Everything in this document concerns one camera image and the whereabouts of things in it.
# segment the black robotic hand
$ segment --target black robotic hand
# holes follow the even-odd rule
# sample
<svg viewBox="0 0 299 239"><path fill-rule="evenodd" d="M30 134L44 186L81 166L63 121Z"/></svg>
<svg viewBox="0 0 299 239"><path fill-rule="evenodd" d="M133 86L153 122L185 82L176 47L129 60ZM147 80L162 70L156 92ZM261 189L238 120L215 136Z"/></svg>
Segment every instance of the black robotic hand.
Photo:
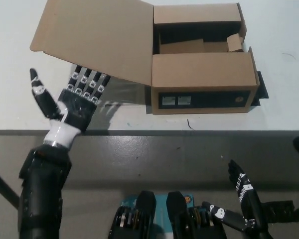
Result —
<svg viewBox="0 0 299 239"><path fill-rule="evenodd" d="M40 81L36 70L30 69L33 96L44 116L50 119L51 123L51 130L44 139L45 144L70 149L75 136L84 132L91 121L97 102L111 76L106 75L95 90L102 73L97 72L87 84L92 70L87 69L78 81L81 69L81 66L76 67L57 102Z"/></svg>
<svg viewBox="0 0 299 239"><path fill-rule="evenodd" d="M236 187L243 216L208 202L203 202L203 207L210 211L215 219L245 232L252 239L272 239L262 204L248 176L235 161L231 160L228 166L229 179Z"/></svg>

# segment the robotic hand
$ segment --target robotic hand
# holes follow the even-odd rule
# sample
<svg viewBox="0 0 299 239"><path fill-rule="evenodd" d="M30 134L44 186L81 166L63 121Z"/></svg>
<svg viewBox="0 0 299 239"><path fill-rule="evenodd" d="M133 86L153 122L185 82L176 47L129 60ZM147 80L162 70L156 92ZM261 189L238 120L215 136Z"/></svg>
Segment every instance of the robotic hand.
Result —
<svg viewBox="0 0 299 239"><path fill-rule="evenodd" d="M44 139L45 144L69 150L75 136L84 132L91 121L97 102L111 77L105 76L94 92L102 73L97 72L86 87L92 70L87 69L77 84L81 68L76 67L57 103L39 80L36 70L30 69L32 93L44 116L50 119L51 130Z"/></svg>
<svg viewBox="0 0 299 239"><path fill-rule="evenodd" d="M62 217L61 190L71 169L68 151L78 134L88 127L97 102L110 80L97 72L89 84L92 70L87 69L78 81L77 66L58 101L55 102L40 81L36 70L30 69L32 93L51 129L43 144L32 149L19 174L23 180L18 208L20 239L58 239Z"/></svg>
<svg viewBox="0 0 299 239"><path fill-rule="evenodd" d="M272 239L268 232L268 223L262 203L246 173L233 160L229 163L228 172L230 181L236 187L243 216L208 202L203 202L202 206L212 214L215 220L245 232L251 239Z"/></svg>

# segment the white sticker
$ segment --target white sticker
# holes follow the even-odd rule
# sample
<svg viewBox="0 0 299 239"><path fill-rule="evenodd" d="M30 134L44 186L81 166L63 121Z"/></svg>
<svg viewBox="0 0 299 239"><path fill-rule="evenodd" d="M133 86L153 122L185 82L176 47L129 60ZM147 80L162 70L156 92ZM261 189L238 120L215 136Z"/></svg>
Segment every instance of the white sticker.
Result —
<svg viewBox="0 0 299 239"><path fill-rule="evenodd" d="M175 100L176 100L176 97L174 96L164 96L163 97L163 106L173 106L175 105Z"/></svg>
<svg viewBox="0 0 299 239"><path fill-rule="evenodd" d="M81 82L82 83L86 83L88 81L88 78L86 77L86 76L83 76L82 78L81 78Z"/></svg>
<svg viewBox="0 0 299 239"><path fill-rule="evenodd" d="M180 96L178 97L179 105L190 105L191 96Z"/></svg>
<svg viewBox="0 0 299 239"><path fill-rule="evenodd" d="M79 73L77 73L77 72L73 72L73 74L72 74L72 79L77 80L77 79L78 79L78 76L79 76Z"/></svg>
<svg viewBox="0 0 299 239"><path fill-rule="evenodd" d="M98 92L102 93L104 91L104 88L105 88L104 86L100 85L98 87Z"/></svg>

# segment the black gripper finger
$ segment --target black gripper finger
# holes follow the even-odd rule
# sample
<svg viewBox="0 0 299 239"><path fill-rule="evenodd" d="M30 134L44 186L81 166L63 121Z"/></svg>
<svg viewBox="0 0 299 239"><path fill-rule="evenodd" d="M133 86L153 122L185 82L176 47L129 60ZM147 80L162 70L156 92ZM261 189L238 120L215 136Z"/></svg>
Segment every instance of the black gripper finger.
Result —
<svg viewBox="0 0 299 239"><path fill-rule="evenodd" d="M50 93L46 90L42 82L39 80L38 74L33 68L30 69L30 77L32 94L44 116L49 119L59 119L59 108L56 102L54 101Z"/></svg>
<svg viewBox="0 0 299 239"><path fill-rule="evenodd" d="M84 76L82 76L82 78L80 79L79 85L75 89L75 93L77 93L79 95L82 94L83 89L84 89L86 83L88 82L88 78L89 78L91 72L92 72L91 69L87 69L85 71Z"/></svg>
<svg viewBox="0 0 299 239"><path fill-rule="evenodd" d="M67 85L67 89L68 90L73 90L74 89L74 86L75 86L75 84L76 84L76 82L78 80L78 77L79 77L79 74L81 72L81 69L82 69L82 66L79 66L79 65L76 66L76 68L75 68L75 70L74 70L74 72L73 72L73 74L72 74L72 76L71 76L71 78L69 80L69 83Z"/></svg>
<svg viewBox="0 0 299 239"><path fill-rule="evenodd" d="M31 77L31 81L34 80L35 77L38 77L38 73L34 68L30 69L30 77Z"/></svg>
<svg viewBox="0 0 299 239"><path fill-rule="evenodd" d="M89 93L90 95L93 93L100 77L101 77L102 73L101 72L97 72L93 78L93 80L90 82L88 88L86 89L86 93Z"/></svg>

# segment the open cardboard box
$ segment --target open cardboard box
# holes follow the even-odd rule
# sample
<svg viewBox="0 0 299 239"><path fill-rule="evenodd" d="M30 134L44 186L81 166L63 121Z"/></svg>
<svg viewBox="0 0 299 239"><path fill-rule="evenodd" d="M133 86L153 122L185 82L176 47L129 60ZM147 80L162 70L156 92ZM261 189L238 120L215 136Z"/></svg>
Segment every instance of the open cardboard box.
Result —
<svg viewBox="0 0 299 239"><path fill-rule="evenodd" d="M32 51L152 86L154 114L247 112L259 86L239 4L48 0Z"/></svg>

